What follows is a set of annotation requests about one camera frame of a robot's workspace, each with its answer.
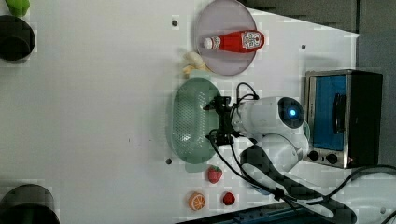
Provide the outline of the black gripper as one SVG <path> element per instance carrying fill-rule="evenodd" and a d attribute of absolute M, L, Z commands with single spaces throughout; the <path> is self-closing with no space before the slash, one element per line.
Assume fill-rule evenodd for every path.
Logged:
<path fill-rule="evenodd" d="M 217 96 L 211 100 L 203 110 L 216 110 L 219 118 L 219 127 L 216 133 L 209 133 L 205 137 L 216 140 L 218 146 L 225 146 L 233 143 L 232 133 L 232 108 L 229 106 L 231 98 L 229 96 Z"/>

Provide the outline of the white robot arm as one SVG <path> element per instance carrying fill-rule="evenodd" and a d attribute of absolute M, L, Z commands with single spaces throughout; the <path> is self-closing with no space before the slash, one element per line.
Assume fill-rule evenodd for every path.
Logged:
<path fill-rule="evenodd" d="M 254 97 L 229 105 L 216 96 L 205 110 L 219 116 L 206 138 L 214 149 L 245 136 L 253 145 L 235 156 L 235 172 L 252 186 L 296 204 L 333 224 L 395 224 L 395 168 L 371 165 L 342 169 L 333 187 L 315 185 L 292 173 L 308 156 L 304 110 L 289 97 Z"/>

